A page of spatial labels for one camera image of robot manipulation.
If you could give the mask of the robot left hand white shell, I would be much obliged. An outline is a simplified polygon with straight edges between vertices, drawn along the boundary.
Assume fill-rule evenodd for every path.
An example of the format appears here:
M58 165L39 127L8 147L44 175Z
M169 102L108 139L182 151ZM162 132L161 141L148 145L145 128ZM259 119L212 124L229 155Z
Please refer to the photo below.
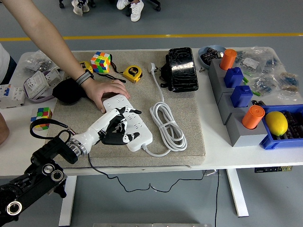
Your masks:
M115 108L95 121L86 132L76 134L70 139L79 147L82 154L88 154L93 145L102 142L105 145L126 145L140 134L127 134L127 121L124 113L141 114L142 112L129 107Z

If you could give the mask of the person's left hand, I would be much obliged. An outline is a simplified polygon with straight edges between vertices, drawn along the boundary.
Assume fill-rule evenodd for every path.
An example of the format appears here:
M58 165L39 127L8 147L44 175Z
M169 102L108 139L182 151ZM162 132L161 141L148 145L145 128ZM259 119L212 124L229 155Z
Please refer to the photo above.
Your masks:
M100 82L91 78L87 79L81 84L81 87L86 92L89 99L91 99L97 106L97 108L105 113L106 110L102 103L102 97L109 93L116 93L124 95L126 98L130 98L130 94L125 88L125 85L119 80L113 80L111 82Z

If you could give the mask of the person's right hand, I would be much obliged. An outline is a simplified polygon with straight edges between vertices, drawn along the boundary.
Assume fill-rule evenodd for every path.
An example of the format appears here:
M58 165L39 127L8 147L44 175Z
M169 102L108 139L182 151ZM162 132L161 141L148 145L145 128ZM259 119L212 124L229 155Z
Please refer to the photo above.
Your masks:
M2 114L0 114L0 144L9 136L9 128Z

